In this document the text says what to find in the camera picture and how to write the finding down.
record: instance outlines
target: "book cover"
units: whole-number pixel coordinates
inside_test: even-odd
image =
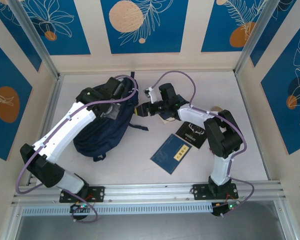
[[[187,121],[185,121],[178,129],[176,135],[195,146],[197,149],[200,149],[207,139],[206,131],[203,128]]]
[[[172,174],[190,149],[190,144],[171,134],[150,159]]]

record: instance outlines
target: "white floor panel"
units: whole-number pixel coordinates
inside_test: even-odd
[[[152,86],[164,72],[136,72],[139,84],[139,103],[148,102],[143,90]],[[53,126],[66,114],[76,96],[86,87],[105,83],[109,77],[129,72],[112,74],[66,75],[53,118]],[[232,71],[188,72],[193,78],[197,93],[193,105],[210,110],[219,106],[229,110],[246,138],[248,149],[236,157],[231,175],[242,180],[267,180],[264,165]],[[193,87],[183,75],[171,73],[159,83],[172,83],[177,94],[189,100]],[[132,124],[146,126],[149,131],[128,127],[120,144],[109,151],[103,161],[78,153],[70,143],[57,162],[61,167],[75,172],[89,184],[155,184],[206,182],[212,172],[214,156],[206,141],[200,150],[192,147],[179,166],[170,175],[150,160],[161,144],[182,125],[180,121],[164,124],[158,116],[133,116]]]

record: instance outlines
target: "navy blue backpack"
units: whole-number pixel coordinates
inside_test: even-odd
[[[129,78],[124,78],[124,91],[122,98],[129,96],[134,90],[134,84]],[[94,87],[98,90],[103,85]],[[115,120],[104,117],[95,119],[82,129],[73,139],[76,150],[84,156],[93,157],[97,162],[105,159],[106,152],[116,147],[124,136],[128,126],[148,131],[147,127],[132,125],[130,120],[134,114],[135,106],[138,105],[138,91],[127,101],[121,102],[120,110]]]

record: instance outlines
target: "blue book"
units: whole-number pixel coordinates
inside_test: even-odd
[[[150,159],[172,174],[190,149],[190,144],[171,134]]]

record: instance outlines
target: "black card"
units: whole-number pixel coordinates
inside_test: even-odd
[[[206,131],[190,122],[185,121],[176,134],[188,143],[200,149],[207,139]]]

